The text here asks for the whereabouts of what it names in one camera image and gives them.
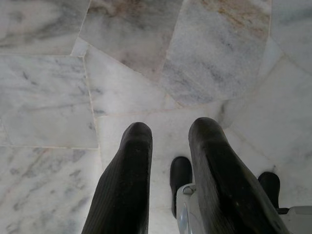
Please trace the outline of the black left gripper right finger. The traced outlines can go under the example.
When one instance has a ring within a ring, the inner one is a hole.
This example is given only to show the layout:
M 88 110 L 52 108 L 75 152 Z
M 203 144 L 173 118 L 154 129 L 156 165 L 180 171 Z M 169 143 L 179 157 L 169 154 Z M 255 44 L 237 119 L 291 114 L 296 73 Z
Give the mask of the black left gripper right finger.
M 206 234 L 287 234 L 257 178 L 231 148 L 213 119 L 189 130 L 199 210 Z

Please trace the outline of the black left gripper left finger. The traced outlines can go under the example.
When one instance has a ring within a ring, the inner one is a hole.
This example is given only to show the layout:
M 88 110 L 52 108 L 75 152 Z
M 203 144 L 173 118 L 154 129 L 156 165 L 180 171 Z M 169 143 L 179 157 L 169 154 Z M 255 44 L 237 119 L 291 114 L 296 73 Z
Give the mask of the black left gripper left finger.
M 98 181 L 82 233 L 148 233 L 152 150 L 151 129 L 132 123 Z

